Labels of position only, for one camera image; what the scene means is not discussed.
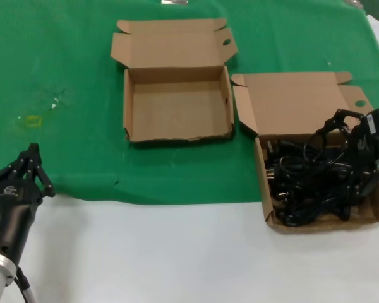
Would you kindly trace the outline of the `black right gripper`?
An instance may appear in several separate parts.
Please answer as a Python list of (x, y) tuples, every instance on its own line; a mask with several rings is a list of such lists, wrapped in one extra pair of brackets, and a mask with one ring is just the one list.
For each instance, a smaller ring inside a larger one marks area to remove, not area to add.
[[(351, 130), (344, 122), (347, 117), (358, 119), (359, 124)], [(379, 181), (378, 139), (379, 126), (376, 118), (364, 118), (364, 114), (338, 109), (334, 116), (325, 121), (322, 128), (315, 131), (317, 136), (326, 136), (338, 129), (348, 138), (347, 156), (351, 163), (349, 175), (349, 195), (367, 196)]]

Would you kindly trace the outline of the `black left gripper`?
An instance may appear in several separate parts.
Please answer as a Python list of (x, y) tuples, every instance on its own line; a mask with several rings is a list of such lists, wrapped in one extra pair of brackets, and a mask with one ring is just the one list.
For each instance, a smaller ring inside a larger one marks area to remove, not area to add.
[[(36, 178), (42, 185), (41, 193)], [(14, 264), (20, 262), (41, 194), (56, 195), (40, 164), (39, 145), (30, 143), (16, 160), (0, 170), (0, 255)]]

